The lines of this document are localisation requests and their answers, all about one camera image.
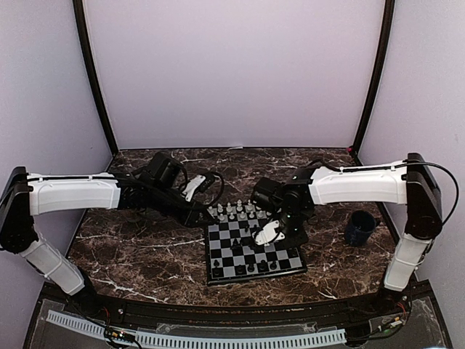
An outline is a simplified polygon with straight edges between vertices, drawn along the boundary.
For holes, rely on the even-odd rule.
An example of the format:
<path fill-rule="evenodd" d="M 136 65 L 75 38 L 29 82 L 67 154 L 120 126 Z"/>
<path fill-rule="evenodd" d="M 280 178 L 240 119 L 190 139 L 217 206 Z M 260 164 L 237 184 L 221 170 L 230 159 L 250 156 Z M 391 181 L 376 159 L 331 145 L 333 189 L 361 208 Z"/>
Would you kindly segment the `black queen piece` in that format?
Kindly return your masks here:
<path fill-rule="evenodd" d="M 262 260 L 260 263 L 257 264 L 258 267 L 258 272 L 259 273 L 264 273 L 267 271 L 267 263 Z"/>

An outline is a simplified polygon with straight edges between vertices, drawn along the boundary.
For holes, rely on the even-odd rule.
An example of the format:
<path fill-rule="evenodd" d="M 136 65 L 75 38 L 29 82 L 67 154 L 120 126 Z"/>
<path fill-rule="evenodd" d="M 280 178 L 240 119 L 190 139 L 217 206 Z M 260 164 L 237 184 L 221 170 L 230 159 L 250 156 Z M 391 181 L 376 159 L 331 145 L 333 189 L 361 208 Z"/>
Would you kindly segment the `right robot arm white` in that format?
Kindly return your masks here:
<path fill-rule="evenodd" d="M 442 194 L 419 153 L 388 164 L 335 167 L 317 160 L 299 167 L 285 181 L 259 179 L 251 201 L 272 219 L 255 237 L 258 245 L 279 243 L 298 247 L 308 242 L 304 222 L 315 207 L 327 204 L 373 202 L 403 213 L 397 246 L 384 273 L 384 287 L 371 299 L 371 310 L 385 316 L 397 306 L 402 292 L 429 247 L 442 232 Z"/>

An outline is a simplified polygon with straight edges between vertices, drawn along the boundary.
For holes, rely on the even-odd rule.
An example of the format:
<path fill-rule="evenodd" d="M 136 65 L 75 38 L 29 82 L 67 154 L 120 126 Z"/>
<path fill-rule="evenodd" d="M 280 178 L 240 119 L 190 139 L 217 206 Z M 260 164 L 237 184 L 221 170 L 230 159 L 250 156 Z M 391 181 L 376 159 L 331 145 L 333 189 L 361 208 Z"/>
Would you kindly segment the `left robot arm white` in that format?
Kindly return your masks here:
<path fill-rule="evenodd" d="M 189 178 L 183 164 L 163 153 L 130 173 L 42 175 L 16 167 L 1 196 L 1 249 L 18 254 L 53 281 L 87 317 L 102 312 L 92 282 L 36 230 L 34 218 L 80 209 L 153 209 L 185 227 L 213 222 L 208 205 L 194 199 L 220 178 Z"/>

